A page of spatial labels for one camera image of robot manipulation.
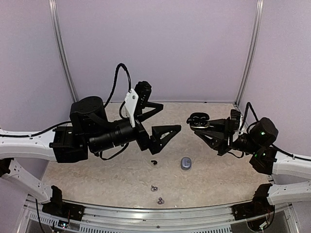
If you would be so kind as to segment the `black earbud charging case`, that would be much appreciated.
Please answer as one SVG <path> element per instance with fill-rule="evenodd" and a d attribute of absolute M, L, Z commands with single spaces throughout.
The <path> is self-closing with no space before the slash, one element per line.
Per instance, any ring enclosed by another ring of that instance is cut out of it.
<path fill-rule="evenodd" d="M 209 127 L 209 119 L 207 113 L 195 112 L 188 117 L 186 123 L 189 124 L 192 130 L 206 129 Z"/>

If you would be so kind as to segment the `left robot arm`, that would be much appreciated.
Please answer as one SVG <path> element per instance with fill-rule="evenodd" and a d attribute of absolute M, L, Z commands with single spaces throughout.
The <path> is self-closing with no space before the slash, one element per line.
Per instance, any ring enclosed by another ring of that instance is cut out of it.
<path fill-rule="evenodd" d="M 88 159 L 90 153 L 102 157 L 105 150 L 137 142 L 140 150 L 157 154 L 181 131 L 180 125 L 153 126 L 147 133 L 143 122 L 163 110 L 163 105 L 139 101 L 127 107 L 127 116 L 108 121 L 100 97 L 91 96 L 74 103 L 70 120 L 37 133 L 0 133 L 0 176 L 14 182 L 49 206 L 58 216 L 68 211 L 62 200 L 62 191 L 54 185 L 45 185 L 27 172 L 17 158 L 38 158 L 60 164 L 77 163 Z"/>

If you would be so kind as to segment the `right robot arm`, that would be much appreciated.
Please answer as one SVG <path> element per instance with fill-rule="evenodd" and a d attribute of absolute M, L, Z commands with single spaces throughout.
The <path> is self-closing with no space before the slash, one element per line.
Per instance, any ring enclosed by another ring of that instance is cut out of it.
<path fill-rule="evenodd" d="M 251 129 L 242 132 L 243 123 L 237 116 L 210 120 L 209 116 L 196 116 L 187 123 L 219 156 L 232 150 L 251 155 L 253 169 L 266 175 L 290 175 L 304 178 L 293 184 L 262 184 L 248 205 L 252 215 L 258 216 L 268 205 L 286 202 L 303 202 L 311 199 L 311 159 L 308 156 L 285 152 L 274 146 L 278 130 L 273 122 L 263 117 Z"/>

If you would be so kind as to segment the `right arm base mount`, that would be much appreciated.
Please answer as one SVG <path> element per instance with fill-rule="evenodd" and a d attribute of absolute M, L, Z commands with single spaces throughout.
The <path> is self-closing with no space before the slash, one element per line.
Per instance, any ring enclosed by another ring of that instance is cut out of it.
<path fill-rule="evenodd" d="M 232 206 L 232 211 L 235 220 L 242 220 L 252 218 L 260 215 L 273 212 L 275 206 L 268 202 L 268 191 L 272 184 L 261 184 L 251 201 L 242 204 L 235 204 Z"/>

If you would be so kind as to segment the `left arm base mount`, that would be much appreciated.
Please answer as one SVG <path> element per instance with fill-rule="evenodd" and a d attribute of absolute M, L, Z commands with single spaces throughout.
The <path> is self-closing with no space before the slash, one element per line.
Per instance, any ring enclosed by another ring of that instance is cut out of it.
<path fill-rule="evenodd" d="M 83 205 L 63 201 L 62 191 L 55 185 L 51 186 L 52 196 L 48 203 L 42 204 L 42 212 L 67 220 L 81 221 L 85 207 Z"/>

